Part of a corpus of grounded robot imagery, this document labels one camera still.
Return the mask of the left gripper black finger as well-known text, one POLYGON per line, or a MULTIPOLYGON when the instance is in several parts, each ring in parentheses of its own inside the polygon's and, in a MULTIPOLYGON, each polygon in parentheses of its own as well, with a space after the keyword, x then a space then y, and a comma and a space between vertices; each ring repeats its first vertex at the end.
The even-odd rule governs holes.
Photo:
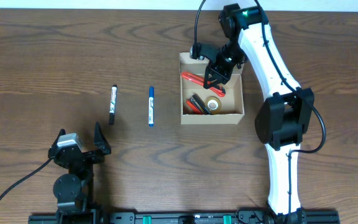
POLYGON ((98 148, 99 151, 101 151, 103 155, 108 155, 111 153, 111 146, 104 137, 99 122, 95 123, 94 145, 98 148))
POLYGON ((57 148, 57 142, 58 142, 60 136, 63 136, 63 135, 65 135, 65 134, 66 134, 66 131, 65 131, 64 129, 61 129, 61 130, 59 131, 57 138, 54 140, 54 142, 53 142, 53 144, 52 144, 52 148, 57 148))

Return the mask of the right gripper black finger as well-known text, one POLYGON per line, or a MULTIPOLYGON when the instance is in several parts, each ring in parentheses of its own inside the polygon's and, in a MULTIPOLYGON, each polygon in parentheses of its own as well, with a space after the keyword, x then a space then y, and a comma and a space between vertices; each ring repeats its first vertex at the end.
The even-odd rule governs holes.
POLYGON ((203 81, 203 88, 210 89, 211 88, 211 80, 209 79, 210 70, 205 70, 204 73, 204 81, 203 81))
POLYGON ((220 89, 223 90, 225 84, 228 82, 228 79, 223 78, 223 79, 217 79, 217 78, 208 78, 208 88, 216 88, 216 89, 220 89))

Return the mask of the orange utility knife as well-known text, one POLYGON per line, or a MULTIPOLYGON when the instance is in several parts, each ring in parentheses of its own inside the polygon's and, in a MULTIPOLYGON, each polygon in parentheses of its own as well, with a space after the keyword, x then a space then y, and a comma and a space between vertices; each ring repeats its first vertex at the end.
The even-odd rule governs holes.
MULTIPOLYGON (((195 74, 187 72, 187 71, 181 72, 180 75, 185 80, 191 81, 201 87, 204 87, 204 78, 202 78, 201 76, 195 75, 195 74)), ((219 97, 226 96, 226 91, 225 91, 224 87, 222 87, 220 85, 207 87, 206 89, 211 90, 212 92, 217 94, 219 97)))

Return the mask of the yellow clear tape roll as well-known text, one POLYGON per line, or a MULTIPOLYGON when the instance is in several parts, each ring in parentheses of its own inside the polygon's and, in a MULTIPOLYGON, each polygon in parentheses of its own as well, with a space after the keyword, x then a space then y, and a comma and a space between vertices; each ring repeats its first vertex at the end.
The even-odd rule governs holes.
POLYGON ((219 113, 222 108, 220 99, 216 98, 215 96, 210 96, 206 100, 206 106, 212 114, 219 113))

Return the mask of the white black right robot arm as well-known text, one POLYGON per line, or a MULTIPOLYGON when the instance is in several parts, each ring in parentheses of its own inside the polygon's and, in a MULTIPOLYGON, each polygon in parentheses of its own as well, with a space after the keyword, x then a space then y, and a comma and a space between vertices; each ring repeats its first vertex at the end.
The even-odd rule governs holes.
POLYGON ((272 37, 260 4, 223 7, 219 23, 229 42, 220 49, 194 42, 191 57, 207 58, 205 89, 229 81, 234 67, 250 62, 259 81, 264 102, 255 118, 255 130, 268 154, 270 190, 267 199, 273 217, 292 221, 300 211, 297 160, 310 117, 316 114, 314 93, 302 88, 291 75, 272 37))

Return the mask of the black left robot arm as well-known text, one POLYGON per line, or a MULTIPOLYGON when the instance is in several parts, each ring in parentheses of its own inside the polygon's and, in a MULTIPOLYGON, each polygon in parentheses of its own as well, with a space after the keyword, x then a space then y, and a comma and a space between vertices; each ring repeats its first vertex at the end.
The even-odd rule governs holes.
POLYGON ((48 150, 48 158, 64 169, 53 185, 57 199, 57 223, 109 223, 110 217, 94 201, 93 166, 104 162, 111 146, 104 137, 100 124, 94 128, 93 144, 96 149, 83 152, 83 144, 76 133, 67 134, 61 129, 48 150))

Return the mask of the brown cardboard box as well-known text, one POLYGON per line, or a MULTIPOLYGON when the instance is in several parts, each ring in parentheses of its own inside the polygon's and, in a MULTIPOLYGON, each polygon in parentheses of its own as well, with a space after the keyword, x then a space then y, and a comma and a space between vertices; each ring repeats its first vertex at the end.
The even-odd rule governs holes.
POLYGON ((225 84, 226 96, 219 97, 191 81, 180 78, 181 124, 238 124, 244 117, 244 99, 242 95, 242 69, 235 68, 231 79, 225 84), (219 98, 222 108, 219 113, 195 114, 186 104, 186 100, 197 94, 205 103, 210 96, 219 98))

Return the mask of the red black utility knife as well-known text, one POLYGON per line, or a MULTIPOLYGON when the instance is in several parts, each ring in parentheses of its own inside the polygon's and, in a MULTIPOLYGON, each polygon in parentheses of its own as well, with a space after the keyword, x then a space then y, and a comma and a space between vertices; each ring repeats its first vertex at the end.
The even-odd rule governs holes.
POLYGON ((186 104, 195 114, 212 115, 204 101, 197 94, 193 94, 189 99, 187 99, 186 104))

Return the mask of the black cap whiteboard marker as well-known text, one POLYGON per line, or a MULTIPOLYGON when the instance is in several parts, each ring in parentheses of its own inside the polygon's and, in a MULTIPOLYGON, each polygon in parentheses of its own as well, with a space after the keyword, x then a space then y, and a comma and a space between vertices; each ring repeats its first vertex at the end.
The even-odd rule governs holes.
POLYGON ((116 114, 117 85, 111 87, 111 99, 109 107, 109 125, 114 124, 116 114))

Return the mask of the blue whiteboard marker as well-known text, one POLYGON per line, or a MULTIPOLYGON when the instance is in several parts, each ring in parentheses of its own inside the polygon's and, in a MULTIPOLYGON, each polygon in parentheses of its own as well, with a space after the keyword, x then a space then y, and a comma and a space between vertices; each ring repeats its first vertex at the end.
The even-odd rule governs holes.
POLYGON ((154 88, 149 88, 149 115, 148 124, 150 127, 154 126, 154 88))

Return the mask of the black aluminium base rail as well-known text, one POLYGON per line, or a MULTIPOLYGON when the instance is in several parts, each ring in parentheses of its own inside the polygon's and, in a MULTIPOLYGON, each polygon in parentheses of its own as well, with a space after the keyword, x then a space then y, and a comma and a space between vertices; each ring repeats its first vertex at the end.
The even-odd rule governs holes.
POLYGON ((48 223, 102 223, 102 224, 265 224, 265 223, 339 223, 339 214, 334 210, 305 211, 290 215, 273 216, 263 210, 239 210, 221 213, 133 213, 117 212, 108 216, 86 215, 31 215, 30 224, 48 223))

